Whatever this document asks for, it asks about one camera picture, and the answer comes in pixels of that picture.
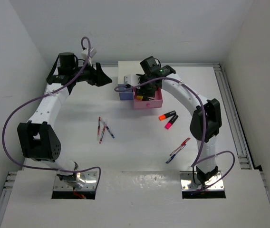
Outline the light blue drawer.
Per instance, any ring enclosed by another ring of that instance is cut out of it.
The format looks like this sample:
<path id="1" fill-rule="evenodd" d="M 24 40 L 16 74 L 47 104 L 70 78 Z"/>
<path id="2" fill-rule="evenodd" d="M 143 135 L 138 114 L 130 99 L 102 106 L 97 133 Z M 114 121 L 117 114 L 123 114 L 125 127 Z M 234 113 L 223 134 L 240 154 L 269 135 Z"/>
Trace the light blue drawer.
<path id="1" fill-rule="evenodd" d="M 133 91 L 133 87 L 129 84 L 119 84 L 116 87 L 116 91 L 119 93 L 125 93 L 125 92 L 132 92 Z"/>

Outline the pink drawer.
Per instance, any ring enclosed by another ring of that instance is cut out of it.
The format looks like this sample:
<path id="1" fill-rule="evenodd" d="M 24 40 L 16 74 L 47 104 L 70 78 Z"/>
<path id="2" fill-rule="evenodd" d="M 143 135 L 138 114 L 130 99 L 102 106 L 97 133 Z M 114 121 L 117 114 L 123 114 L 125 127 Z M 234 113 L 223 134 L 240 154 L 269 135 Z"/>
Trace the pink drawer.
<path id="1" fill-rule="evenodd" d="M 134 109 L 152 109 L 152 108 L 161 108 L 163 105 L 163 96 L 161 89 L 158 89 L 154 97 L 149 97 L 149 101 L 139 101 L 135 97 L 137 96 L 136 92 L 133 92 L 134 99 L 133 105 Z"/>

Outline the orange highlighter marker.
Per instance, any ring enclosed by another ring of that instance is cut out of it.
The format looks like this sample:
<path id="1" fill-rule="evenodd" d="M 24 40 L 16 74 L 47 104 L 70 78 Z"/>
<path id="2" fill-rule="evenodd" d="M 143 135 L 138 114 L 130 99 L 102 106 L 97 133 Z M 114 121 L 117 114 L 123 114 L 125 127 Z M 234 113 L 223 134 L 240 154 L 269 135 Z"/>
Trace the orange highlighter marker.
<path id="1" fill-rule="evenodd" d="M 170 111 L 170 112 L 168 112 L 168 113 L 165 113 L 165 114 L 159 116 L 158 119 L 159 119 L 160 121 L 163 121 L 163 120 L 165 120 L 165 119 L 167 119 L 167 118 L 169 118 L 169 117 L 171 117 L 171 116 L 174 116 L 174 115 L 176 115 L 176 111 L 175 111 L 175 110 Z"/>

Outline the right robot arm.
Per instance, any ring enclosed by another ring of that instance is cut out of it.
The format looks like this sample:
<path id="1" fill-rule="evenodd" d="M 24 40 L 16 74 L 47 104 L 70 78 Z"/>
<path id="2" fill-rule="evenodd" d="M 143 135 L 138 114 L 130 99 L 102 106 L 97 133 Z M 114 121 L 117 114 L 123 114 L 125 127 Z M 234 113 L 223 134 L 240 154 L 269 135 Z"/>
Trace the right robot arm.
<path id="1" fill-rule="evenodd" d="M 190 132 L 197 140 L 198 153 L 192 164 L 197 179 L 204 185 L 218 172 L 215 159 L 216 136 L 222 126 L 221 107 L 217 99 L 207 99 L 187 86 L 169 65 L 161 66 L 153 56 L 140 62 L 142 74 L 126 75 L 121 92 L 133 90 L 137 95 L 153 97 L 158 89 L 170 93 L 190 113 Z"/>

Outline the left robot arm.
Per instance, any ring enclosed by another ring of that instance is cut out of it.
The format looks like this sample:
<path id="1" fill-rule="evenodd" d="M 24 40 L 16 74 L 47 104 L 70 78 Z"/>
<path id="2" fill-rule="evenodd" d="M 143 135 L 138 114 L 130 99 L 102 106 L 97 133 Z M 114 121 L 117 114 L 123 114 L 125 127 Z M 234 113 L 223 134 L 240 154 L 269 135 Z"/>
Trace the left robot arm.
<path id="1" fill-rule="evenodd" d="M 37 110 L 17 127 L 21 150 L 25 158 L 42 162 L 62 176 L 70 176 L 77 170 L 77 163 L 61 154 L 61 142 L 53 129 L 58 113 L 77 83 L 101 87 L 112 83 L 112 79 L 103 72 L 100 63 L 79 66 L 74 53 L 64 52 L 58 55 L 46 81 L 45 97 Z"/>

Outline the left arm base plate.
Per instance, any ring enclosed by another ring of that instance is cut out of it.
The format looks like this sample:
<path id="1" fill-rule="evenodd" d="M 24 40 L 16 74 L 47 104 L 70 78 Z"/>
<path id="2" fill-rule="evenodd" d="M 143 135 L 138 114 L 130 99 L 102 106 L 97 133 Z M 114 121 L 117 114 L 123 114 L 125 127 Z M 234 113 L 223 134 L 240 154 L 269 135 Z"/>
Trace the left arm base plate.
<path id="1" fill-rule="evenodd" d="M 96 171 L 86 171 L 69 176 L 57 175 L 54 181 L 53 190 L 56 191 L 88 191 L 95 190 L 98 180 Z"/>

